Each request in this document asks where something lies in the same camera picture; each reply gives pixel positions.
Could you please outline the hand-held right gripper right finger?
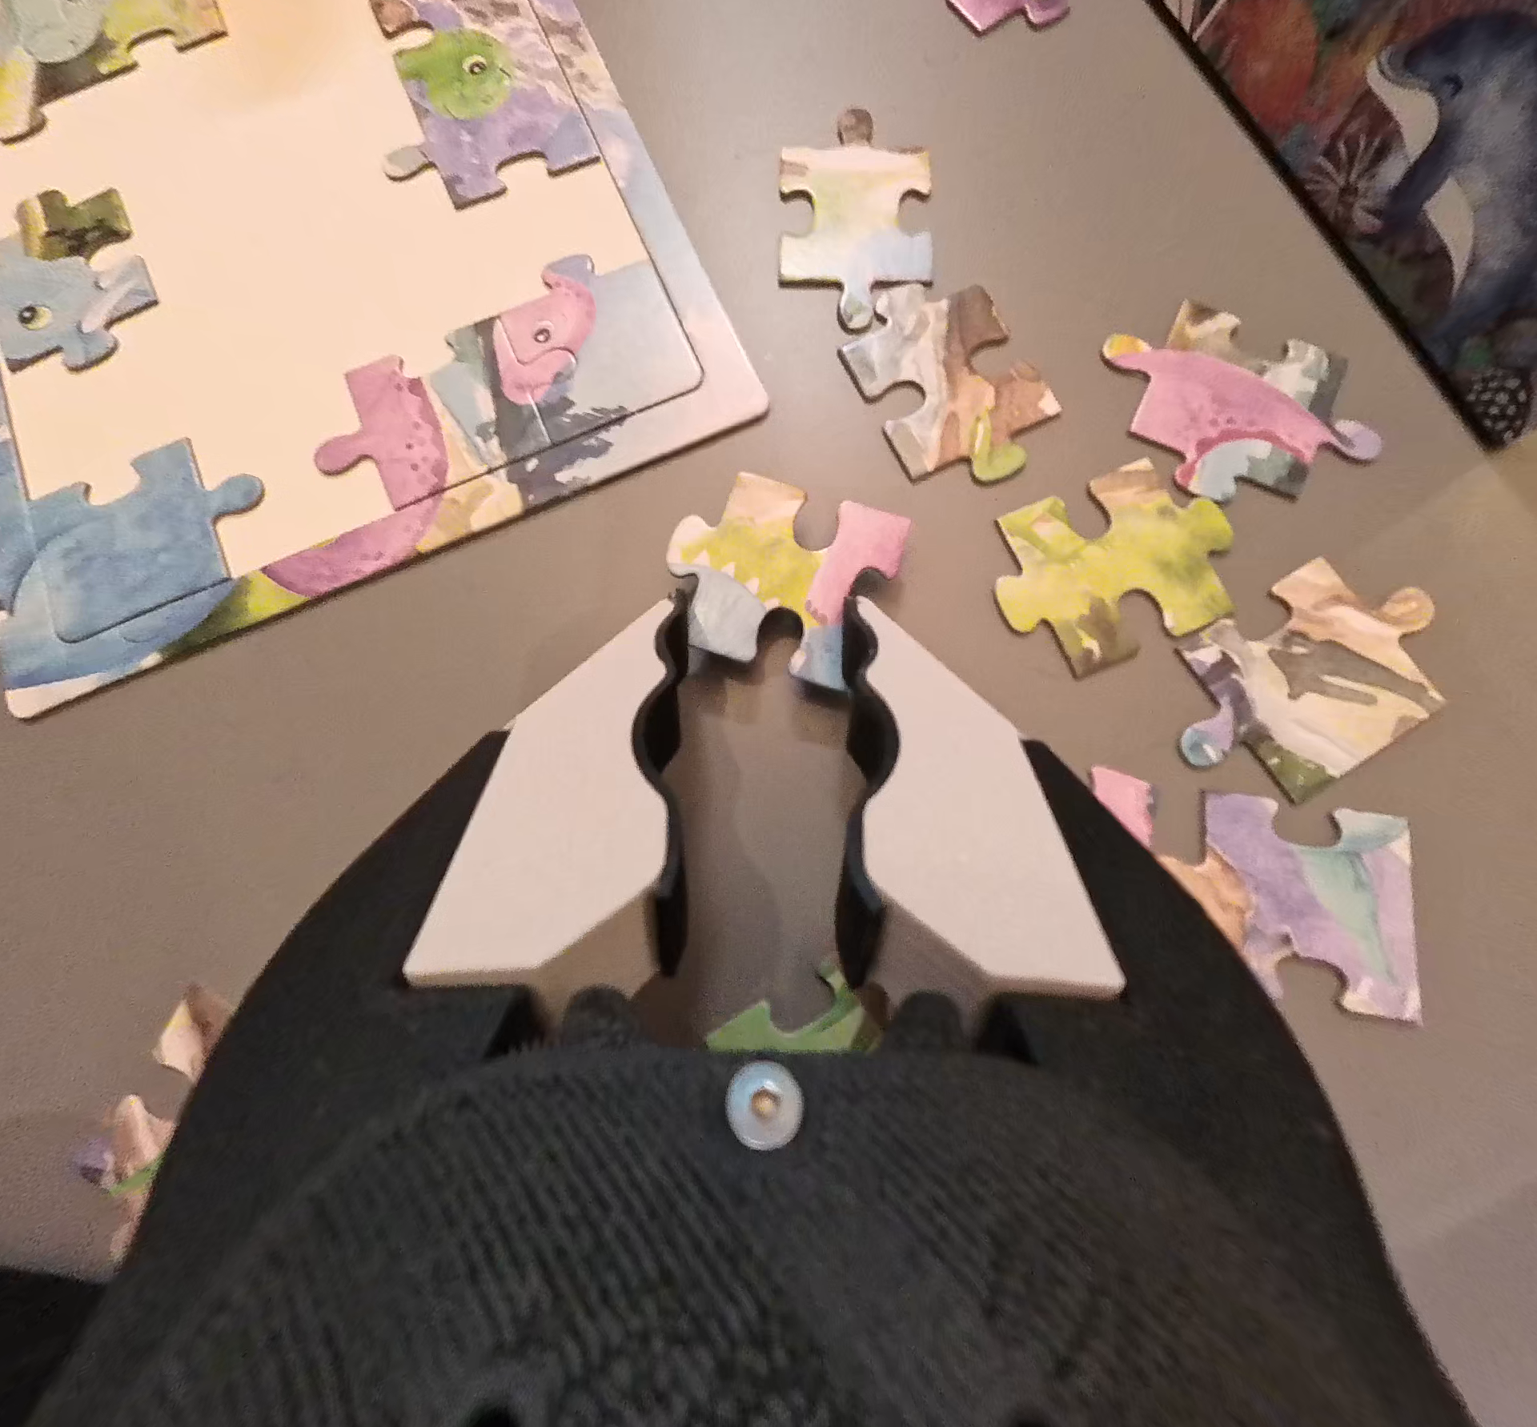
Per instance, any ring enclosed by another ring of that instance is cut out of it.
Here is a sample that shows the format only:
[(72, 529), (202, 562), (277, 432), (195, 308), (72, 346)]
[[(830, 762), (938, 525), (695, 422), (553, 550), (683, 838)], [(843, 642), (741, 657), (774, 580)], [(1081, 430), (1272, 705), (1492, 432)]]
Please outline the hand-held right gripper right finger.
[(846, 749), (861, 774), (839, 866), (839, 966), (890, 1005), (1112, 999), (1124, 973), (1025, 739), (867, 596), (846, 599)]

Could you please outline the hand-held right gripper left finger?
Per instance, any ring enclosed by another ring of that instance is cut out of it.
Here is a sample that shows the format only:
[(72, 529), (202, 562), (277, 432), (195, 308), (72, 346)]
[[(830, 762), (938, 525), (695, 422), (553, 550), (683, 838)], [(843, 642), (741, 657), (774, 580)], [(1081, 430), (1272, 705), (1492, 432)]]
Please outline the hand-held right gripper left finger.
[(687, 596), (655, 601), (507, 724), (404, 959), (415, 989), (527, 986), (545, 1012), (673, 974), (687, 943), (677, 800)]

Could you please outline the yellow green pink puzzle piece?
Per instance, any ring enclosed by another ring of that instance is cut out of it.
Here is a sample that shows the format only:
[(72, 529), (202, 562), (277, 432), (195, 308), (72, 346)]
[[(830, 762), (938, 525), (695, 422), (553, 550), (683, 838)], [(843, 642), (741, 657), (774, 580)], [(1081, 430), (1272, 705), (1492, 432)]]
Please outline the yellow green pink puzzle piece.
[(749, 663), (762, 621), (775, 609), (797, 617), (800, 639), (790, 673), (843, 691), (841, 609), (864, 571), (900, 571), (912, 520), (853, 499), (836, 509), (833, 540), (820, 548), (797, 540), (805, 491), (767, 476), (739, 473), (719, 519), (683, 516), (670, 532), (665, 562), (692, 578), (690, 647)]

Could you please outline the dinosaur puzzle board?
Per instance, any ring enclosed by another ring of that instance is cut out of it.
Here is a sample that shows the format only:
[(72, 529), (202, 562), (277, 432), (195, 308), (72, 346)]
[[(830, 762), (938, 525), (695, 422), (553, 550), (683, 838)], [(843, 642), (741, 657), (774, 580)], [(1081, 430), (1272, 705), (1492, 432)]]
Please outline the dinosaur puzzle board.
[[(767, 410), (767, 394), (710, 284), (573, 0), (527, 0), (514, 57), (563, 91), (601, 157), (549, 174), (501, 169), (504, 190), (456, 208), (433, 169), (402, 182), (387, 152), (420, 129), (394, 54), (432, 29), (379, 32), (368, 0), (220, 0), (225, 34), (189, 50), (139, 42), (131, 63), (52, 101), (3, 144), (3, 238), (44, 188), (77, 202), (119, 190), (131, 238), (92, 257), (141, 256), (157, 302), (111, 326), (116, 351), (70, 371), (59, 354), (3, 361), (3, 435), (24, 491), (82, 483), (93, 502), (138, 484), (131, 461), (185, 440), (207, 488), (236, 474), (261, 499), (220, 516), (235, 590), (190, 632), (118, 673), (9, 688), (21, 719), (167, 665), (522, 514), (590, 491)], [(601, 271), (647, 261), (701, 364), (688, 392), (498, 466), (435, 399), (445, 336), (542, 290), (573, 252)], [(313, 466), (356, 425), (350, 368), (397, 356), (429, 389), (447, 488), (394, 511), (368, 460)]]

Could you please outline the scattered loose puzzle pieces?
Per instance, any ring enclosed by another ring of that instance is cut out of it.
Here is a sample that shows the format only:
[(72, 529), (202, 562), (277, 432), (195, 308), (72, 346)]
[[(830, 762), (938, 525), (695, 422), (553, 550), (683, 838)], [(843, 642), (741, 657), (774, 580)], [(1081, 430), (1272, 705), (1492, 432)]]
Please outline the scattered loose puzzle pieces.
[[(1004, 341), (1007, 326), (981, 285), (927, 294), (932, 241), (902, 231), (897, 215), (902, 198), (930, 192), (930, 157), (876, 149), (871, 129), (869, 113), (849, 108), (833, 149), (782, 149), (779, 190), (808, 200), (813, 223), (780, 239), (780, 280), (838, 285), (838, 318), (853, 333), (839, 356), (864, 399), (900, 384), (920, 391), (917, 409), (884, 423), (909, 476), (956, 460), (978, 481), (1015, 476), (1027, 465), (1017, 432), (1055, 417), (1058, 400), (1027, 364), (1004, 381), (974, 369), (973, 351)], [(1132, 433), (1181, 453), (1173, 481), (1188, 499), (1173, 501), (1139, 458), (1089, 483), (1106, 516), (1091, 539), (1056, 496), (999, 516), (1015, 571), (996, 581), (994, 599), (1012, 631), (1047, 626), (1084, 678), (1137, 654), (1121, 603), (1147, 596), (1216, 703), (1181, 734), (1181, 757), (1211, 767), (1241, 742), (1300, 803), (1443, 706), (1403, 649), (1407, 634), (1431, 622), (1433, 603), (1402, 588), (1367, 606), (1316, 557), (1272, 585), (1288, 611), (1278, 631), (1257, 640), (1241, 634), (1213, 566), (1234, 542), (1221, 506), (1239, 478), (1259, 479), (1275, 455), (1308, 468), (1321, 446), (1369, 461), (1380, 438), (1313, 410), (1333, 369), (1324, 351), (1288, 341), (1280, 361), (1254, 369), (1237, 359), (1232, 330), (1229, 313), (1185, 303), (1162, 346), (1127, 333), (1104, 340), (1104, 361), (1144, 381)], [(1272, 996), (1278, 963), (1296, 956), (1334, 971), (1342, 1009), (1418, 1024), (1405, 820), (1339, 808), (1334, 841), (1318, 848), (1280, 838), (1275, 811), (1267, 798), (1206, 795), (1203, 859), (1165, 867)]]

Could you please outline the pink dinosaur puzzle piece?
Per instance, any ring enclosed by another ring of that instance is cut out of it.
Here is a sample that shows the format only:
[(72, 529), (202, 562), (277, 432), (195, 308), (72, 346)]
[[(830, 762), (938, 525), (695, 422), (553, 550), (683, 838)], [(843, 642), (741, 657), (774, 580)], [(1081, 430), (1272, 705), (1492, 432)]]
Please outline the pink dinosaur puzzle piece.
[(405, 374), (397, 356), (350, 368), (343, 382), (356, 425), (323, 440), (313, 466), (338, 476), (371, 461), (394, 511), (443, 491), (448, 448), (425, 382)]

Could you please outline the grey blue puzzle piece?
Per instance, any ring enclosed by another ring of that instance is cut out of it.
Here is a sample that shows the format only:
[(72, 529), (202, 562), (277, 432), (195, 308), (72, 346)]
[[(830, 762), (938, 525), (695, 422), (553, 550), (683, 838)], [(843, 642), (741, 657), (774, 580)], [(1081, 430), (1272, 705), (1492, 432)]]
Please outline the grey blue puzzle piece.
[(445, 343), (450, 361), (432, 369), (432, 392), (491, 466), (585, 437), (627, 412), (616, 400), (580, 399), (580, 363), (562, 346), (517, 361), (501, 315), (453, 328)]

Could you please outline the plain blue corner puzzle piece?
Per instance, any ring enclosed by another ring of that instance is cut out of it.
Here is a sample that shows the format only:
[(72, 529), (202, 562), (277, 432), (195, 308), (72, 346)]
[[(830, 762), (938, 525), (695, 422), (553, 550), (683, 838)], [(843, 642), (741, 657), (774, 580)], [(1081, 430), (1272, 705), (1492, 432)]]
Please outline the plain blue corner puzzle piece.
[(82, 483), (24, 491), (1, 450), (3, 677), (9, 688), (118, 673), (190, 632), (233, 590), (216, 519), (249, 511), (262, 481), (207, 488), (185, 440), (134, 456), (138, 484), (93, 502)]

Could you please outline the pink lavender puzzle piece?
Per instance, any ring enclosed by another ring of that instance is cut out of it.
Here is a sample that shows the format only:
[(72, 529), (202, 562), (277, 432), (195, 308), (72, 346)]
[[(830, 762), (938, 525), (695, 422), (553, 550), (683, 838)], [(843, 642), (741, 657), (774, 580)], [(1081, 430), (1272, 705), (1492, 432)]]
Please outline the pink lavender puzzle piece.
[(540, 292), (493, 318), (493, 351), (512, 399), (637, 410), (700, 382), (701, 364), (647, 261), (601, 271), (573, 252), (540, 279)]

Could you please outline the illustrated puzzle box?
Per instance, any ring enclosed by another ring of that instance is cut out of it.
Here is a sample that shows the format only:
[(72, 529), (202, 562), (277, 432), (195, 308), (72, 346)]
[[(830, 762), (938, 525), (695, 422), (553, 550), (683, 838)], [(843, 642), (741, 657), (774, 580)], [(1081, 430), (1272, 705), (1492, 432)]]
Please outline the illustrated puzzle box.
[(1160, 0), (1479, 442), (1533, 435), (1535, 0)]

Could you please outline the teal yellow green puzzle piece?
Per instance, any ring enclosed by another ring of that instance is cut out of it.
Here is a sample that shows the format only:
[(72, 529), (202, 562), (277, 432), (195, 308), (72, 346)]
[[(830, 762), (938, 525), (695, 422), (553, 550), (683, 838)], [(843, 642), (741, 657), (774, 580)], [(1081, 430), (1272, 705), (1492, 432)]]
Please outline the teal yellow green puzzle piece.
[(49, 103), (87, 88), (95, 80), (88, 55), (39, 62), (19, 45), (1, 57), (1, 142), (26, 139), (45, 124)]

